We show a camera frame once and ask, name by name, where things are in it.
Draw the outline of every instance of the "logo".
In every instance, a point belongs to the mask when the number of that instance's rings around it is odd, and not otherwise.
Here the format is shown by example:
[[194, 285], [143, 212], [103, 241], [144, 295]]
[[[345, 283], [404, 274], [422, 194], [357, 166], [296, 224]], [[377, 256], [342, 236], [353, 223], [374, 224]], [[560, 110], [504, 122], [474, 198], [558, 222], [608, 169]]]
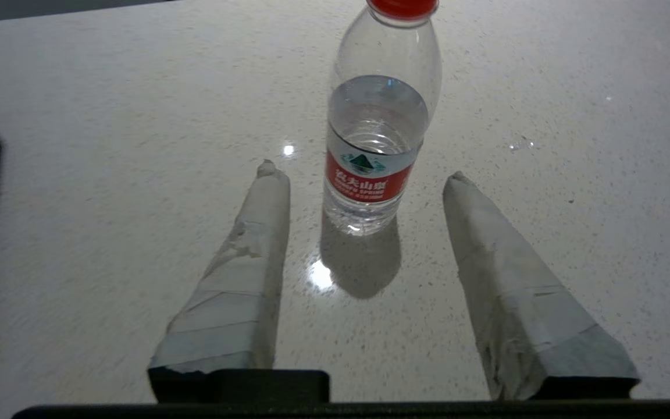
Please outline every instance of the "logo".
[[386, 169], [385, 165], [381, 164], [378, 159], [372, 158], [369, 160], [369, 157], [364, 154], [359, 154], [354, 156], [353, 154], [340, 154], [340, 160], [346, 164], [350, 165], [356, 173], [361, 173], [362, 175], [368, 175], [372, 172], [384, 172]]

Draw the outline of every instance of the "white countertop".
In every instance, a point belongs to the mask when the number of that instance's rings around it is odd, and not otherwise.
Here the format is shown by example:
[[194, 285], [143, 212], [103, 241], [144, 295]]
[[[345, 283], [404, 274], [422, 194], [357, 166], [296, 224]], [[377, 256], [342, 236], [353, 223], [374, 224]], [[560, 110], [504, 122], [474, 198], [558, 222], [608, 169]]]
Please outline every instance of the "white countertop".
[[0, 22], [0, 417], [151, 402], [266, 157], [292, 182], [277, 368], [327, 371], [336, 401], [487, 398], [441, 206], [460, 169], [625, 345], [633, 395], [670, 397], [670, 0], [441, 3], [441, 101], [372, 281], [328, 232], [318, 262], [328, 72], [361, 7]]

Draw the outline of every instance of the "plastic bottle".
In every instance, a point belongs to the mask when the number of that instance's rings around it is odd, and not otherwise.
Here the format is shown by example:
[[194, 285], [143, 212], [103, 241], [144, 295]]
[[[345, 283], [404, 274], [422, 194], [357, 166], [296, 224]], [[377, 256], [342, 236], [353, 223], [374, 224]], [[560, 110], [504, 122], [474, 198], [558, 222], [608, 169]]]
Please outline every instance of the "plastic bottle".
[[368, 0], [340, 43], [328, 103], [323, 207], [345, 233], [397, 212], [441, 90], [437, 0]]

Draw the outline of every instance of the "table surface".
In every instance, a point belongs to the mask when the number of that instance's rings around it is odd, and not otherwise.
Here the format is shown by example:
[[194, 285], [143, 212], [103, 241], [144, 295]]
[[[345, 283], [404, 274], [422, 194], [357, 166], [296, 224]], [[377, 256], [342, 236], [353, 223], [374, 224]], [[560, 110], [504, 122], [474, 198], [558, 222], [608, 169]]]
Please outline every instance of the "table surface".
[[633, 395], [670, 397], [670, 0], [442, 2], [441, 101], [366, 274], [321, 228], [327, 75], [361, 7], [0, 22], [0, 417], [151, 402], [264, 158], [292, 184], [277, 368], [327, 371], [337, 401], [487, 398], [441, 206], [462, 170], [625, 345]]

